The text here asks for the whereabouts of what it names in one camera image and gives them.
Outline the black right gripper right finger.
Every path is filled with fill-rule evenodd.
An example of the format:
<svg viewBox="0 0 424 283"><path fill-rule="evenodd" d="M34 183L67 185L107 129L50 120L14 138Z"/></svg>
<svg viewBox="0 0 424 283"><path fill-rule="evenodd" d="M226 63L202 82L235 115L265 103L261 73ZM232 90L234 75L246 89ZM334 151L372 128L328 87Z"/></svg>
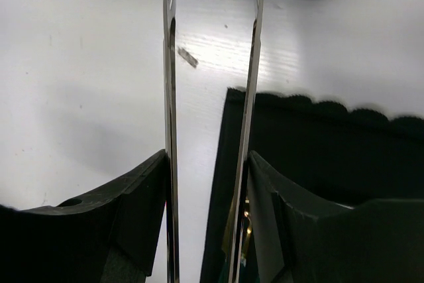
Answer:
<svg viewBox="0 0 424 283"><path fill-rule="evenodd" d="M423 201L325 200L248 157L248 198L261 282L422 282Z"/></svg>

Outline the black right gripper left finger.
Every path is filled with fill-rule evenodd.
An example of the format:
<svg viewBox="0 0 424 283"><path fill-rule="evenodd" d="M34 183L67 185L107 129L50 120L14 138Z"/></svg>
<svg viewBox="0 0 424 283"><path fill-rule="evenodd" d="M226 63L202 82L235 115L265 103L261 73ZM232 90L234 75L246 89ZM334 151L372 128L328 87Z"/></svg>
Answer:
<svg viewBox="0 0 424 283"><path fill-rule="evenodd" d="M2 282L144 282L164 206L163 150L57 206L1 207Z"/></svg>

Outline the metal serving tongs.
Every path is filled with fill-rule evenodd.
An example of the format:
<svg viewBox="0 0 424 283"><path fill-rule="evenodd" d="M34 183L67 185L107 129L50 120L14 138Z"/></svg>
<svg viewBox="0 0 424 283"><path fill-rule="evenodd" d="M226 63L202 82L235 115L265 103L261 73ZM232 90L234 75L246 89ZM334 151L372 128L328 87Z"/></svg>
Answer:
<svg viewBox="0 0 424 283"><path fill-rule="evenodd" d="M227 280L239 282L242 236L244 232L244 203L248 179L248 150L252 114L258 82L261 51L261 32L264 0L255 0L256 15L252 26L252 40L244 109L238 148L237 172L233 192L233 204L229 213L230 237L227 254ZM180 280L179 234L178 234L178 158L177 158L177 111L176 111L176 0L163 0L164 23L164 105L166 155L170 177L166 194L167 277L169 282Z"/></svg>

